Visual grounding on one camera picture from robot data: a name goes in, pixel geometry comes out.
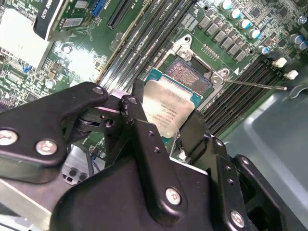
metal rod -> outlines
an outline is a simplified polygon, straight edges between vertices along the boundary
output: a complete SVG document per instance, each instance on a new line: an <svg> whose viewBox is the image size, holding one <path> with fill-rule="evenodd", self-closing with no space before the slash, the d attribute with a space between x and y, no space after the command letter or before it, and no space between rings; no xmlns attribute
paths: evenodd
<svg viewBox="0 0 308 231"><path fill-rule="evenodd" d="M248 83L248 82L241 82L241 81L236 81L236 80L227 80L227 79L225 79L224 82L248 85L248 86L253 86L253 87L258 87L258 88L265 88L265 89L288 90L287 87L282 87L282 86L269 86L269 85L263 85L263 84L259 84L259 83Z"/></svg>

silver screw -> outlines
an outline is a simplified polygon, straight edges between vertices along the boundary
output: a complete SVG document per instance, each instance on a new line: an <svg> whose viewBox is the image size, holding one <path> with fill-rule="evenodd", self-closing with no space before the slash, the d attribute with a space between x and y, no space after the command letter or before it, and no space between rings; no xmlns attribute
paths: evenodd
<svg viewBox="0 0 308 231"><path fill-rule="evenodd" d="M97 94L103 94L103 93L104 93L103 90L102 90L100 87L95 87L95 88L93 88L93 91L94 91L95 93L97 93Z"/></svg>
<svg viewBox="0 0 308 231"><path fill-rule="evenodd" d="M305 17L305 16L300 16L299 18L298 18L298 21L297 21L297 23L299 24L299 25L303 25L303 24L305 24L307 22L307 17Z"/></svg>
<svg viewBox="0 0 308 231"><path fill-rule="evenodd" d="M37 152L41 155L52 155L58 150L58 146L52 141L40 141L35 146Z"/></svg>
<svg viewBox="0 0 308 231"><path fill-rule="evenodd" d="M100 153L100 158L105 158L106 157L106 153Z"/></svg>
<svg viewBox="0 0 308 231"><path fill-rule="evenodd" d="M18 135L10 130L0 130L0 145L10 145L17 141Z"/></svg>
<svg viewBox="0 0 308 231"><path fill-rule="evenodd" d="M167 200L173 205L179 205L181 202L180 194L172 188L166 189L166 197L167 197Z"/></svg>
<svg viewBox="0 0 308 231"><path fill-rule="evenodd" d="M232 221L237 227L244 228L245 222L241 214L239 214L236 211L231 211L230 215L231 215Z"/></svg>
<svg viewBox="0 0 308 231"><path fill-rule="evenodd" d="M133 103L133 104L137 104L136 99L133 98L133 97L129 97L128 100L129 100L131 103Z"/></svg>
<svg viewBox="0 0 308 231"><path fill-rule="evenodd" d="M219 78L217 76L211 77L211 82L214 84L219 83Z"/></svg>

blue connector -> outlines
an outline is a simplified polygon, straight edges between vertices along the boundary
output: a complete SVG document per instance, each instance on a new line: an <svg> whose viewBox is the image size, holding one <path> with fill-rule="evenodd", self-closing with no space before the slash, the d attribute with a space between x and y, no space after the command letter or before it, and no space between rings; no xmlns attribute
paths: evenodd
<svg viewBox="0 0 308 231"><path fill-rule="evenodd" d="M94 8L94 10L92 11L92 15L94 17L98 16L100 14L100 12L103 9L103 6L105 4L105 0L99 0Z"/></svg>

capacitor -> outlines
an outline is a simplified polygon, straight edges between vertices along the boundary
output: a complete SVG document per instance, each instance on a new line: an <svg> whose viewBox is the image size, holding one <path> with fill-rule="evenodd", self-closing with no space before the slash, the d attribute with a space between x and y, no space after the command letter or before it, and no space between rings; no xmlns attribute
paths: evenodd
<svg viewBox="0 0 308 231"><path fill-rule="evenodd" d="M260 31L259 30L256 30L256 29L251 29L249 32L248 32L248 37L250 39L256 39L260 36Z"/></svg>
<svg viewBox="0 0 308 231"><path fill-rule="evenodd" d="M295 47L301 51L304 51L308 47L308 42L307 41L301 42L300 44L296 44Z"/></svg>
<svg viewBox="0 0 308 231"><path fill-rule="evenodd" d="M261 54L268 54L270 51L270 49L268 47L265 47L265 46L259 46L258 47L258 52L261 53Z"/></svg>
<svg viewBox="0 0 308 231"><path fill-rule="evenodd" d="M219 5L222 11L226 11L232 8L232 2L230 0L224 0Z"/></svg>
<svg viewBox="0 0 308 231"><path fill-rule="evenodd" d="M241 16L241 11L239 9L234 9L229 12L230 19L237 19Z"/></svg>
<svg viewBox="0 0 308 231"><path fill-rule="evenodd" d="M251 22L248 19L242 19L238 25L240 29L247 29L251 26Z"/></svg>
<svg viewBox="0 0 308 231"><path fill-rule="evenodd" d="M56 86L56 84L57 84L56 80L50 79L45 82L45 87L48 89L52 89Z"/></svg>
<svg viewBox="0 0 308 231"><path fill-rule="evenodd" d="M290 43L301 44L305 40L305 37L302 35L292 34L289 38Z"/></svg>
<svg viewBox="0 0 308 231"><path fill-rule="evenodd" d="M72 47L70 45L64 45L62 50L65 54L69 54L72 51Z"/></svg>

barcode sticker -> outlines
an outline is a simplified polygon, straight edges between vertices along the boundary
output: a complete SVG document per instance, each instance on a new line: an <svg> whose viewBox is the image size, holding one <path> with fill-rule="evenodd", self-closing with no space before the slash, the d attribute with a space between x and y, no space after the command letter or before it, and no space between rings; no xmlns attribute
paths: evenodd
<svg viewBox="0 0 308 231"><path fill-rule="evenodd" d="M87 1L77 1L75 8L86 8L86 6L88 5Z"/></svg>
<svg viewBox="0 0 308 231"><path fill-rule="evenodd" d="M62 28L71 27L71 26L78 26L78 25L81 24L82 20L83 20L83 18L68 18L64 22Z"/></svg>

